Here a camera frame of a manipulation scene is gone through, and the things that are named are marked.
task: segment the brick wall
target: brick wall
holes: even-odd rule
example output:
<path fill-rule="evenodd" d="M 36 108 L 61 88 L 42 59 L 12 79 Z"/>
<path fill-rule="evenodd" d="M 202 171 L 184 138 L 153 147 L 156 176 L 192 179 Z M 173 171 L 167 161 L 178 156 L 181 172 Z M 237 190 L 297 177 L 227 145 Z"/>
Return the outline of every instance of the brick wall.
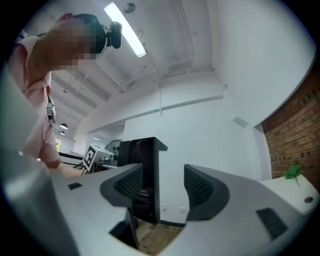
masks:
<path fill-rule="evenodd" d="M 272 178 L 301 164 L 301 173 L 320 192 L 320 57 L 296 92 L 262 125 Z"/>

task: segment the person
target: person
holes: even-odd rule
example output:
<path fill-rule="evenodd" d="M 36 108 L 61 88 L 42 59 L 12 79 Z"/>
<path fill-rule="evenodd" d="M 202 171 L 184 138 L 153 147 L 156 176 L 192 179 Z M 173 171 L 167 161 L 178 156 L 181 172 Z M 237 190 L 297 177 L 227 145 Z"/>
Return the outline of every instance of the person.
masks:
<path fill-rule="evenodd" d="M 40 158 L 48 168 L 61 171 L 65 177 L 79 176 L 81 172 L 62 163 L 56 148 L 54 128 L 47 114 L 51 71 L 92 59 L 96 51 L 95 31 L 90 29 L 84 19 L 67 13 L 48 33 L 18 41 L 7 61 L 9 73 L 38 114 L 24 152 Z"/>

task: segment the window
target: window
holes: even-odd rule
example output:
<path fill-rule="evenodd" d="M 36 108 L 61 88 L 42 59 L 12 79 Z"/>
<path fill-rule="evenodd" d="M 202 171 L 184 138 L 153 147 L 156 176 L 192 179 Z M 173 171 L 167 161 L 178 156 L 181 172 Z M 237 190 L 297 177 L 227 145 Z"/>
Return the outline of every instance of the window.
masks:
<path fill-rule="evenodd" d="M 61 139 L 55 138 L 56 150 L 59 152 L 60 150 Z"/>

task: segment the wooden floor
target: wooden floor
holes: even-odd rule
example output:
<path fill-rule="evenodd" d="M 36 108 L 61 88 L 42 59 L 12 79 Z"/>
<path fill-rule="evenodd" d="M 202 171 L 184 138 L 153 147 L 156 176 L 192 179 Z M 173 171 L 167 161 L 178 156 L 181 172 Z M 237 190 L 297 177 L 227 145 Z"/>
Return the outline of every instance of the wooden floor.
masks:
<path fill-rule="evenodd" d="M 140 219 L 138 222 L 139 227 L 135 232 L 139 242 L 139 251 L 149 255 L 160 253 L 183 230 L 183 227 L 153 225 Z"/>

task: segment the ceiling light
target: ceiling light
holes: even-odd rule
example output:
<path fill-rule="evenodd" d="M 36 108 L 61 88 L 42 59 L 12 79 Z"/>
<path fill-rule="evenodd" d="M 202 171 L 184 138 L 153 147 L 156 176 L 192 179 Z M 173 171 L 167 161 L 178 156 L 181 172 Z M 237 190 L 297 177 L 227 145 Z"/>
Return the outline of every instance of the ceiling light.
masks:
<path fill-rule="evenodd" d="M 133 49 L 134 53 L 138 58 L 141 58 L 147 55 L 146 49 L 140 42 L 139 38 L 137 37 L 136 33 L 129 25 L 126 18 L 123 16 L 121 11 L 118 9 L 114 2 L 110 3 L 104 8 L 106 14 L 109 15 L 113 22 L 119 22 L 122 25 L 122 34 L 124 38 L 127 40 L 131 48 Z"/>
<path fill-rule="evenodd" d="M 68 130 L 68 125 L 67 125 L 65 122 L 63 122 L 62 124 L 60 124 L 60 127 L 63 128 L 63 129 Z"/>

